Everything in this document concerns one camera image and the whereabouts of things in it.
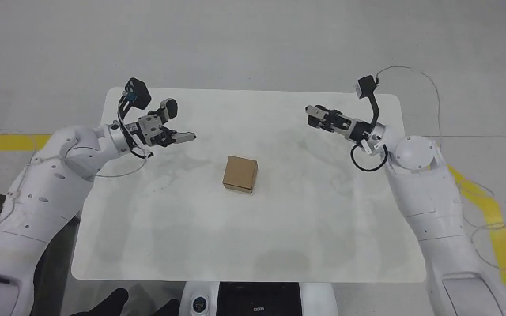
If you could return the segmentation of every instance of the small brown box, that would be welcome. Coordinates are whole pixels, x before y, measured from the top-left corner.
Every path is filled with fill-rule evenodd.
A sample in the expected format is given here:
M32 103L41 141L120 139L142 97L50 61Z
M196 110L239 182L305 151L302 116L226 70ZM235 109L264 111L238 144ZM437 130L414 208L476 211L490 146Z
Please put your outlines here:
M228 156L223 186L230 190L251 193L257 170L258 165L255 160Z

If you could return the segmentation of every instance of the white table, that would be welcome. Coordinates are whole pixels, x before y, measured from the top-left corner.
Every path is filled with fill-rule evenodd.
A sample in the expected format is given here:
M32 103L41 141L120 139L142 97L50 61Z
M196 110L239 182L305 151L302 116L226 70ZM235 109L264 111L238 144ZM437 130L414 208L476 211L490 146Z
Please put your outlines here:
M102 123L115 119L109 91ZM148 109L173 97L167 124L195 141L153 148L134 175L97 179L86 200L72 274L88 280L421 282L424 261L382 171L358 171L351 144L306 123L322 104L369 120L351 93L151 88ZM404 133L399 101L378 95L379 122ZM125 122L144 112L135 110ZM228 155L258 161L253 194L221 184ZM373 167L358 153L358 162ZM132 156L104 174L136 168Z

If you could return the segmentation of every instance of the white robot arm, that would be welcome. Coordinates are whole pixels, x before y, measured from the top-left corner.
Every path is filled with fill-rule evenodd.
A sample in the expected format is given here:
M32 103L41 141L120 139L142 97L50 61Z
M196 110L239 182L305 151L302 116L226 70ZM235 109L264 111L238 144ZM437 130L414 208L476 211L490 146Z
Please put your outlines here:
M308 124L339 133L371 156L380 153L388 182L402 215L413 229L425 259L427 291L438 316L506 315L504 286L483 270L466 236L459 189L436 142L403 137L376 123L378 107L372 76L357 83L359 98L373 108L370 123L348 118L340 111L308 106Z
M195 139L163 125L177 115L173 99L162 101L137 122L124 125L127 112L144 110L151 97L144 83L131 78L119 102L118 121L96 129L57 130L9 188L0 213L0 315L25 316L33 304L33 274L40 256L58 231L81 209L93 180L109 161L134 152L140 142L167 146Z

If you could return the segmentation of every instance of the yellow tape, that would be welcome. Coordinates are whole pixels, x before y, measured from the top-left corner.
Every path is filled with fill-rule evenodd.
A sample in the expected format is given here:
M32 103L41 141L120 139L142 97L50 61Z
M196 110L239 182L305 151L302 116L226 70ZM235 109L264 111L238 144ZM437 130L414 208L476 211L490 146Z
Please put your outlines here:
M497 201L489 196L488 192L483 190L479 185L466 179L466 177L461 175L452 166L448 167L455 177L455 181L462 188L460 193L483 212L485 222L487 224L503 223L503 216ZM506 229L496 231L489 230L489 234L490 240L492 241L493 252L496 255L497 265L502 269L506 268ZM506 284L506 271L500 271L500 278L503 284Z
M0 151L32 151L34 140L37 150L40 150L50 137L51 135L0 134Z

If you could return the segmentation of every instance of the cable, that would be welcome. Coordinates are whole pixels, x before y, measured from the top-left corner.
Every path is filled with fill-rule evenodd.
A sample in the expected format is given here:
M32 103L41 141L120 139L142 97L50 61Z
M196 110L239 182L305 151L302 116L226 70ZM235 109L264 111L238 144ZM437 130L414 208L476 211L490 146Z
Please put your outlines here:
M144 159L142 160L142 165L141 167L138 167L137 169L133 170L133 171L130 171L130 172L127 172L127 173L123 173L121 175L95 175L96 177L100 177L100 178L119 178L119 177L123 177L125 175L131 175L139 170L141 170L145 164L148 162L148 154L147 154L147 151L145 151L144 149L141 149L142 150L142 153L144 154Z
M437 88L436 83L434 82L434 80L428 74L424 73L422 70L417 70L417 69L415 69L413 67L410 67L410 66L389 66L389 67L383 68L380 71L378 71L378 73L376 74L376 84L379 84L379 82L380 82L379 76L380 76L380 74L383 71L389 70L389 69L393 69L393 68L403 68L403 69L412 70L412 71L415 71L415 72L418 72L418 73L422 74L423 76L425 76L427 79L430 80L432 86L434 87L434 91L436 91L436 97L437 97L437 128L438 128L438 131L439 131L440 150L442 151L443 150L443 135L441 133L441 98L440 98L440 91ZM463 189L462 182L471 182L471 183L473 183L473 184L475 184L477 186L480 186L484 191L487 192L487 194L476 194L475 192L471 192L469 190L465 190L465 189ZM461 193L462 192L466 192L467 194L472 194L474 196L478 196L478 197L481 197L481 198L483 198L483 197L484 198L493 198L495 196L494 192L491 189L489 189L487 186L484 186L481 183L473 181L473 180L463 179L463 180L461 180L459 182L455 182L455 183L456 183L456 185L459 188L459 191ZM474 228L474 231L471 233L470 241L473 244L474 251L476 251L476 254L478 255L478 257L485 264L487 264L487 265L489 265L489 266L491 266L493 268L496 268L496 269L498 269L500 271L506 271L506 268L501 268L498 265L494 265L492 262L490 262L490 261L486 260L485 258L483 258L483 256L478 251L478 248L476 247L476 244L474 243L474 236L476 235L476 233L478 231L481 231L481 230L498 231L498 230L501 230L501 229L505 229L506 228L506 224L504 224L504 222L485 224L485 225L481 225L481 226L473 224L473 223L471 223L467 219L466 214L464 213L464 209L462 211L462 217L472 228Z
M121 102L118 103L118 120L119 120L119 125L122 127L122 130L125 130L128 132L128 129L125 127L125 123L123 122L123 118L121 117L121 115L119 115L119 107L121 107ZM134 143L135 145L137 146L137 148L141 149L142 150L142 154L143 156L137 154L136 152L134 152L134 150L132 149L131 152L135 155L135 156L140 156L140 157L143 157L144 159L142 160L142 165L141 167L138 167L137 169L133 170L133 171L129 171L127 173L123 173L121 175L95 175L96 177L99 177L99 178L119 178L119 177L124 177L125 175L132 175L133 173L141 170L148 162L148 157L150 155L152 155L151 152L145 150L144 148L142 148L139 143L137 143L137 140L135 139L135 137L133 135L131 135L132 137L132 140L134 140Z
M437 129L439 132L439 141L440 141L440 150L443 150L443 136L441 133L441 98L440 98L440 90L437 88L436 83L434 80L426 73L424 73L422 70L417 70L410 66L389 66L387 68L383 68L376 74L376 84L378 85L380 83L380 73L382 73L385 70L394 69L394 68L403 68L408 69L414 72L418 72L419 74L425 76L427 79L429 79L430 83L434 87L434 91L436 92L437 97Z
M351 161L353 162L355 167L357 167L361 171L364 171L364 172L378 171L388 160L388 149L387 149L386 145L383 145L383 150L385 151L385 157L383 158L383 161L381 162L381 164L379 164L378 167L374 167L373 169L365 169L364 167L359 166L357 164L357 162L355 161L355 156L353 155L353 153L355 152L355 149L357 149L357 147L360 147L360 146L358 144L355 144L353 146L353 148L351 148L351 151L349 152L349 156L351 157Z

